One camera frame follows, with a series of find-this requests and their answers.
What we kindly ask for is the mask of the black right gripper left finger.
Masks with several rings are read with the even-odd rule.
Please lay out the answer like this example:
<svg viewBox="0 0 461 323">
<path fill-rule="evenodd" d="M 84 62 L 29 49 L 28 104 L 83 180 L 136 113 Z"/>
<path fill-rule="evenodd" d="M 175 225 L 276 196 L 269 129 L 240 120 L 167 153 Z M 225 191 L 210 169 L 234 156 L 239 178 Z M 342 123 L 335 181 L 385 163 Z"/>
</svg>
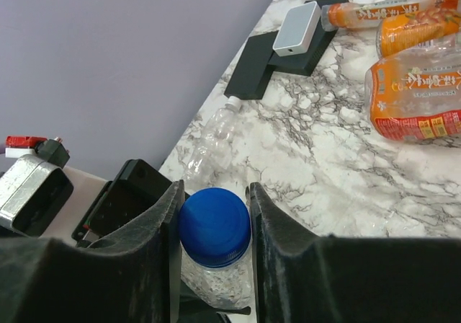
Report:
<svg viewBox="0 0 461 323">
<path fill-rule="evenodd" d="M 3 322 L 176 322 L 184 184 L 88 247 L 55 238 L 1 240 Z"/>
</svg>

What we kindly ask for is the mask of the large orange label jug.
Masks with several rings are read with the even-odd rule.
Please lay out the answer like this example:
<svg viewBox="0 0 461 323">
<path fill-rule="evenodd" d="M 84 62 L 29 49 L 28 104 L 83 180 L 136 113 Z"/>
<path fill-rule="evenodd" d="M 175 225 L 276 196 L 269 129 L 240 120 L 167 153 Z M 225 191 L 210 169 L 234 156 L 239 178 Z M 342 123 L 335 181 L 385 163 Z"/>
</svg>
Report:
<svg viewBox="0 0 461 323">
<path fill-rule="evenodd" d="M 367 70 L 364 95 L 371 124 L 387 139 L 460 134 L 460 34 L 381 58 Z"/>
</svg>

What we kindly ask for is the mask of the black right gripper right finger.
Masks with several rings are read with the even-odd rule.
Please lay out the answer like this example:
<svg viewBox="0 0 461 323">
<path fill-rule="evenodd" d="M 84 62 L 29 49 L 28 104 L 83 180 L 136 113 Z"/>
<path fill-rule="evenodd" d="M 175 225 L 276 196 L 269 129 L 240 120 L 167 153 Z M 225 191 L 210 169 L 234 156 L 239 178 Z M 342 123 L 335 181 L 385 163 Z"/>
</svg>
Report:
<svg viewBox="0 0 461 323">
<path fill-rule="evenodd" d="M 319 236 L 246 189 L 259 322 L 458 322 L 460 240 Z"/>
</svg>

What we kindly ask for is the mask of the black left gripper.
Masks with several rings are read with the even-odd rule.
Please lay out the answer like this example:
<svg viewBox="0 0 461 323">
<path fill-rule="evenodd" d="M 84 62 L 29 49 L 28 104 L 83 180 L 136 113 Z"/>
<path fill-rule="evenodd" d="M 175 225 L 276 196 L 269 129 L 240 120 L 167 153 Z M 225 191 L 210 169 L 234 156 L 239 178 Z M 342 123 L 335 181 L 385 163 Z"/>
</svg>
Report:
<svg viewBox="0 0 461 323">
<path fill-rule="evenodd" d="M 104 184 L 71 235 L 81 242 L 87 234 L 97 239 L 124 226 L 154 205 L 171 181 L 142 159 L 127 160 L 117 176 Z"/>
</svg>

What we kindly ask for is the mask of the small Pepsi bottle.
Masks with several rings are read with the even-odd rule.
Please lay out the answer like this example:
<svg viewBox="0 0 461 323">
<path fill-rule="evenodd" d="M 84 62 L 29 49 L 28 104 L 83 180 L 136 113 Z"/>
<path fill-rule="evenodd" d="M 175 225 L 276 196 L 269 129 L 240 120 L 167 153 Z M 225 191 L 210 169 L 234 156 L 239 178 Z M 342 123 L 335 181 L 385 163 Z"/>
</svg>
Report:
<svg viewBox="0 0 461 323">
<path fill-rule="evenodd" d="M 254 300 L 251 219 L 246 204 L 219 187 L 199 190 L 179 212 L 182 280 L 205 303 L 225 311 Z"/>
</svg>

